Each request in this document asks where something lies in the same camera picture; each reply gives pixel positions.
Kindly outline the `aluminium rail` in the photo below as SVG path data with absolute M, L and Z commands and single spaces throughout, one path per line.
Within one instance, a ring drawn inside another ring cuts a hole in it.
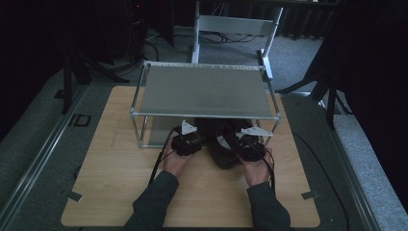
M 380 231 L 337 131 L 325 120 L 324 104 L 305 92 L 281 99 L 318 207 L 314 231 Z
M 14 217 L 26 200 L 32 187 L 36 184 L 39 175 L 50 158 L 55 146 L 58 144 L 68 122 L 72 119 L 75 110 L 88 88 L 88 86 L 78 87 L 73 95 L 71 105 L 68 107 L 67 111 L 59 117 L 47 140 L 42 144 L 41 149 L 36 154 L 35 159 L 30 163 L 29 167 L 20 178 L 16 188 L 13 190 L 12 195 L 0 210 L 0 230 L 5 230 L 6 227 L 13 222 Z

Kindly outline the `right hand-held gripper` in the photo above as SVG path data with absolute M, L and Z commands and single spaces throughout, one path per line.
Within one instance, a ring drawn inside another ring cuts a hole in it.
M 271 131 L 267 131 L 258 126 L 241 128 L 236 136 L 238 138 L 237 154 L 247 162 L 257 162 L 265 156 L 265 144 L 261 138 L 268 139 L 273 136 Z

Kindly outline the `white metal stand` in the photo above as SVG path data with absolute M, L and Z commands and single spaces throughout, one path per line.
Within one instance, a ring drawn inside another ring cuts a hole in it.
M 194 13 L 194 44 L 191 53 L 191 62 L 199 62 L 200 32 L 217 32 L 226 34 L 242 34 L 248 36 L 266 37 L 267 42 L 264 49 L 258 51 L 260 65 L 264 68 L 264 73 L 271 80 L 273 78 L 272 68 L 269 61 L 269 51 L 273 44 L 283 8 L 278 7 L 272 14 L 272 19 L 252 19 L 227 16 L 205 15 L 200 13 L 200 2 L 195 2 Z

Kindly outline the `person's right hand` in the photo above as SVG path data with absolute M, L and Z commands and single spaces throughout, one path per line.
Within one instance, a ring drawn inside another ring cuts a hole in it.
M 268 182 L 273 166 L 273 160 L 271 158 L 271 149 L 265 149 L 264 157 L 257 162 L 248 162 L 241 159 L 243 165 L 244 176 L 246 183 L 249 187 L 256 186 L 265 182 Z

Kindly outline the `person's left hand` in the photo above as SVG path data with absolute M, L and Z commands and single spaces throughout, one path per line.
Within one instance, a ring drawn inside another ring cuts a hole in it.
M 192 157 L 193 155 L 180 156 L 174 151 L 169 151 L 165 154 L 163 170 L 179 178 Z

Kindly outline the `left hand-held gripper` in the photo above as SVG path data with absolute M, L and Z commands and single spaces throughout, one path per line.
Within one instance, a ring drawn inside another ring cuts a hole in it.
M 197 128 L 184 119 L 176 127 L 177 135 L 172 138 L 171 148 L 179 156 L 190 156 L 201 150 L 203 141 Z

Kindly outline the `dark equipment with red light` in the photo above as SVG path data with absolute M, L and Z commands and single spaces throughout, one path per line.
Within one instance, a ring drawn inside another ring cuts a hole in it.
M 125 0 L 131 38 L 135 47 L 135 57 L 140 59 L 147 33 L 148 4 L 147 0 Z

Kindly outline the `black tripod stand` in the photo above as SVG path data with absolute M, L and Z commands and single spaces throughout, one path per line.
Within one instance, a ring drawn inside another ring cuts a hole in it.
M 88 65 L 97 72 L 107 76 L 117 83 L 128 83 L 128 80 L 116 76 L 110 70 L 92 60 L 80 51 L 69 32 L 61 31 L 62 48 L 64 51 L 64 107 L 62 114 L 65 115 L 73 104 L 72 76 L 75 76 L 81 85 L 88 85 L 91 77 Z
M 325 94 L 328 94 L 325 120 L 331 129 L 335 129 L 334 114 L 336 101 L 339 101 L 343 109 L 350 114 L 350 110 L 337 94 L 340 88 L 342 71 L 342 53 L 334 44 L 325 40 L 309 65 L 303 79 L 277 92 L 288 94 L 312 82 L 316 82 L 312 89 L 311 97 L 313 100 L 319 101 Z

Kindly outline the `dark curtain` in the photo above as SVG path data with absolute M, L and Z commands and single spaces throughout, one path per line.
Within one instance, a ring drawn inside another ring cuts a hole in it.
M 340 89 L 408 209 L 408 0 L 345 0 L 325 40 Z

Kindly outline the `grey two-tier shoe rack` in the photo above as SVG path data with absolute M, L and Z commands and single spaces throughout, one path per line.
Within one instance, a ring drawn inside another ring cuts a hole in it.
M 281 120 L 261 66 L 146 62 L 130 111 L 139 146 L 161 147 L 168 132 L 196 117 L 251 119 L 269 142 Z

